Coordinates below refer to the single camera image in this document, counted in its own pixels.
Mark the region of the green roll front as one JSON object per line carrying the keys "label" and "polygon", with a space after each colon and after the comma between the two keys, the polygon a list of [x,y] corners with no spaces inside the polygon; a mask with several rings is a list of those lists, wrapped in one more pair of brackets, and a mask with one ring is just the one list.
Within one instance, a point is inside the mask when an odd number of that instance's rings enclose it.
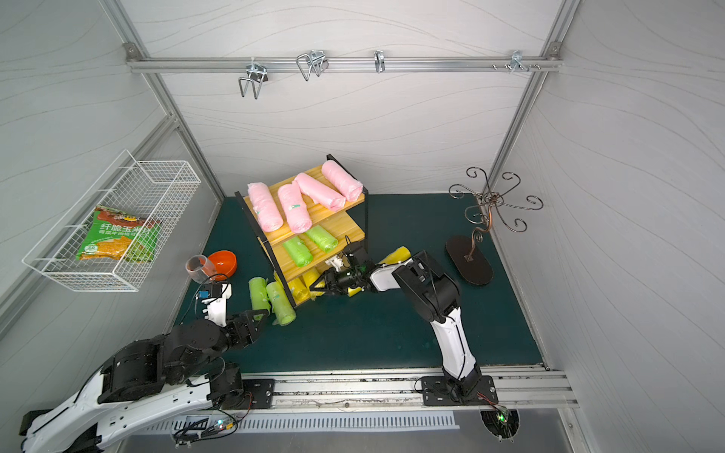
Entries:
{"label": "green roll front", "polygon": [[330,253],[336,249],[338,240],[326,228],[320,225],[312,226],[305,232],[305,235],[325,253]]}

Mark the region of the green roll beside shelf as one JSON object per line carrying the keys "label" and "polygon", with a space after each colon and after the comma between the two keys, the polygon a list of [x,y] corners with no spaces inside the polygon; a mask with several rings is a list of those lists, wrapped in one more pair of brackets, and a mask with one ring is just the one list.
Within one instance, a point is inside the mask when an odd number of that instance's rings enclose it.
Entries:
{"label": "green roll beside shelf", "polygon": [[296,311],[287,297],[283,286],[275,281],[266,286],[266,292],[276,321],[280,326],[288,326],[296,320]]}

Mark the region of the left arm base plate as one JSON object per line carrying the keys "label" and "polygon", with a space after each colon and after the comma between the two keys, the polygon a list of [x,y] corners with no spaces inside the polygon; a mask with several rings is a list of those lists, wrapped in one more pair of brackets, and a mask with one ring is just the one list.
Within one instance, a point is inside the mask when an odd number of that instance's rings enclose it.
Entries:
{"label": "left arm base plate", "polygon": [[222,403],[224,410],[269,410],[273,404],[275,379],[244,379],[235,383]]}

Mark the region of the yellow roll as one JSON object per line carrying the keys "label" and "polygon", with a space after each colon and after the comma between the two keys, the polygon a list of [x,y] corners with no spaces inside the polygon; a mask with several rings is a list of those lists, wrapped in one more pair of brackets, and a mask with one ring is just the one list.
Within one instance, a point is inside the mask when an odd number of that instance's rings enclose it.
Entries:
{"label": "yellow roll", "polygon": [[379,264],[386,266],[400,264],[410,260],[411,256],[412,254],[407,247],[398,247],[395,251],[391,252],[382,259]]}
{"label": "yellow roll", "polygon": [[283,292],[294,306],[298,307],[312,299],[310,290],[305,286],[301,277],[283,282],[279,274],[275,273],[274,278],[281,285]]}
{"label": "yellow roll", "polygon": [[311,289],[310,284],[313,283],[320,275],[321,273],[316,268],[312,268],[302,276],[303,282],[308,290]]}

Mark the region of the green snack bag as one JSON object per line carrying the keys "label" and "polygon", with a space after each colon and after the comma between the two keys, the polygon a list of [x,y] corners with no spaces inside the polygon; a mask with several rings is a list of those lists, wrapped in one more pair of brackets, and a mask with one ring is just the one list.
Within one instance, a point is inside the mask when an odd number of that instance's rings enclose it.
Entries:
{"label": "green snack bag", "polygon": [[97,206],[88,233],[77,251],[77,259],[152,262],[161,229],[158,221]]}

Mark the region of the clear plastic goblet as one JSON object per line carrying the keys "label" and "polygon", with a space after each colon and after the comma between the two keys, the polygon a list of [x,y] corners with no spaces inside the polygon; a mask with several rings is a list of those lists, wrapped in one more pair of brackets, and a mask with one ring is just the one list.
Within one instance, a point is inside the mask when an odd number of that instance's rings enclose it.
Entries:
{"label": "clear plastic goblet", "polygon": [[205,284],[217,275],[215,264],[204,255],[196,255],[188,259],[185,270],[190,278],[198,284]]}

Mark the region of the green roll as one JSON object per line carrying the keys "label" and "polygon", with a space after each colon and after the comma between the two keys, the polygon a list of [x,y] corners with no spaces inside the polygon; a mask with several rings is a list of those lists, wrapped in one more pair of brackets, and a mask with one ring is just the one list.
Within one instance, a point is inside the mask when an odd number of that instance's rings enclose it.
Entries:
{"label": "green roll", "polygon": [[271,311],[268,293],[266,290],[267,280],[264,277],[253,277],[248,282],[251,307],[254,311]]}
{"label": "green roll", "polygon": [[296,311],[287,297],[283,286],[275,281],[266,286],[266,292],[276,321],[280,326],[288,326],[296,320]]}
{"label": "green roll", "polygon": [[336,249],[338,240],[326,228],[320,225],[312,226],[305,232],[305,235],[325,253],[330,253]]}
{"label": "green roll", "polygon": [[300,237],[295,236],[285,241],[282,246],[296,267],[303,268],[313,262],[313,253]]}

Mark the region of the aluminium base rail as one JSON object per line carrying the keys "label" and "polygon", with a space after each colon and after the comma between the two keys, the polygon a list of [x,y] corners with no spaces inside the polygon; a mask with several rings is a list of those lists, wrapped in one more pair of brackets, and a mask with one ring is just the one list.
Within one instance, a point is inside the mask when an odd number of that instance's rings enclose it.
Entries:
{"label": "aluminium base rail", "polygon": [[[578,409],[577,396],[564,371],[540,364],[484,367],[498,403],[510,410]],[[242,379],[273,379],[271,411],[426,411],[424,377],[442,379],[438,368],[361,369],[243,373]]]}

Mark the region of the pink roll front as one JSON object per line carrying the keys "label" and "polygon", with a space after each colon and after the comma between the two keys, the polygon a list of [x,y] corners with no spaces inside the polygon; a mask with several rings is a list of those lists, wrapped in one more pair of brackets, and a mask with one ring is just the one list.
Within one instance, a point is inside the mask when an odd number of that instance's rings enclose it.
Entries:
{"label": "pink roll front", "polygon": [[356,202],[363,193],[364,185],[335,160],[327,160],[322,165],[322,174],[347,202]]}

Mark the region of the pink roll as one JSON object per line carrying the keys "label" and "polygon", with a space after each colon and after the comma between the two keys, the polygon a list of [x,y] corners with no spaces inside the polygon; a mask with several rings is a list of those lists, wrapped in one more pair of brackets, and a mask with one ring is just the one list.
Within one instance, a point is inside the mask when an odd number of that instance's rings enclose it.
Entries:
{"label": "pink roll", "polygon": [[262,231],[267,233],[279,230],[284,220],[268,186],[261,182],[249,183],[247,194]]}
{"label": "pink roll", "polygon": [[278,198],[287,224],[294,234],[304,233],[313,226],[313,221],[298,183],[293,181],[279,187]]}
{"label": "pink roll", "polygon": [[295,183],[302,194],[311,198],[315,204],[320,204],[334,213],[343,211],[347,204],[345,196],[306,173],[298,174]]}
{"label": "pink roll", "polygon": [[363,193],[364,185],[335,160],[327,160],[322,165],[322,174],[347,202],[356,202]]}

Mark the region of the aluminium top rail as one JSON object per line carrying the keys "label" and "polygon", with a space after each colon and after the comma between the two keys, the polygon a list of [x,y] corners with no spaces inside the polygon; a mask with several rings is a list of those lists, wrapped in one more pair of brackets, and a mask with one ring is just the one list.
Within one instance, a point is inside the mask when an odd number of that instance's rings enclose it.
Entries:
{"label": "aluminium top rail", "polygon": [[[331,57],[327,55],[330,67],[323,74],[377,74],[374,52],[362,57]],[[511,54],[503,57],[395,57],[383,52],[385,72],[401,74],[443,74],[443,73],[509,73],[494,71],[492,64],[508,62]],[[296,66],[296,57],[260,58],[138,58],[128,59],[126,65],[137,74],[245,74],[245,68],[255,60],[267,68],[268,75],[301,75]],[[533,73],[556,72],[563,66],[563,60],[554,51],[543,57],[523,55],[528,64],[539,64],[541,69]]]}

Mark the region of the orange plastic bowl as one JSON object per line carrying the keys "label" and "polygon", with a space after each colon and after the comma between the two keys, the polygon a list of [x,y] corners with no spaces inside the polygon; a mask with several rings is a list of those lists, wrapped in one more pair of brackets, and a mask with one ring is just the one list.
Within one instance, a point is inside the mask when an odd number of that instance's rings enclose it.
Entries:
{"label": "orange plastic bowl", "polygon": [[220,250],[209,256],[216,270],[216,281],[223,281],[232,277],[238,268],[236,255],[228,250]]}

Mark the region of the metal hook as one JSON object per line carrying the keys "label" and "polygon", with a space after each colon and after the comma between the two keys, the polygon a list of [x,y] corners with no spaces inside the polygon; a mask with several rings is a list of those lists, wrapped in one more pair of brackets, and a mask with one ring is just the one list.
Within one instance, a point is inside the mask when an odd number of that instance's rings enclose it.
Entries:
{"label": "metal hook", "polygon": [[329,67],[330,62],[323,50],[311,50],[296,57],[296,66],[305,81],[312,75],[320,77]]}
{"label": "metal hook", "polygon": [[245,68],[245,75],[238,79],[241,97],[253,96],[257,100],[268,79],[267,68],[251,60],[251,64]]}
{"label": "metal hook", "polygon": [[517,50],[511,54],[508,62],[504,64],[492,64],[491,68],[494,71],[507,71],[509,73],[532,73],[538,72],[541,66],[535,63],[528,64],[525,62],[522,53]]}
{"label": "metal hook", "polygon": [[376,50],[373,54],[375,71],[377,74],[385,72],[385,57],[383,51]]}

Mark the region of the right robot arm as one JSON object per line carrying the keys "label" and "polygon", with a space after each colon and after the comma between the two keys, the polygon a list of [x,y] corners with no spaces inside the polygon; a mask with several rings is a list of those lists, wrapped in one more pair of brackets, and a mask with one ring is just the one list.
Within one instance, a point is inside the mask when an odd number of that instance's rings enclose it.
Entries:
{"label": "right robot arm", "polygon": [[440,263],[427,252],[400,247],[379,262],[370,260],[362,242],[349,243],[327,260],[330,266],[308,284],[312,293],[353,296],[401,290],[417,314],[430,324],[443,359],[440,396],[463,404],[478,396],[483,378],[464,333],[461,291]]}

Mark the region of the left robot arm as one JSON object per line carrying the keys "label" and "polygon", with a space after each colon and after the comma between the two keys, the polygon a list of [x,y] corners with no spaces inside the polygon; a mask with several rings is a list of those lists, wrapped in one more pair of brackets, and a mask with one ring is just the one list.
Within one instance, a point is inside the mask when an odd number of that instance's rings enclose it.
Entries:
{"label": "left robot arm", "polygon": [[[222,325],[207,319],[179,325],[166,334],[134,341],[94,371],[80,389],[53,410],[29,411],[20,434],[24,452],[103,452],[158,422],[192,411],[218,411],[211,427],[195,422],[173,434],[192,445],[233,434],[240,425],[232,411],[267,409],[271,379],[256,390],[243,382],[226,352],[255,343],[266,310],[230,315]],[[210,370],[222,361],[217,372]]]}

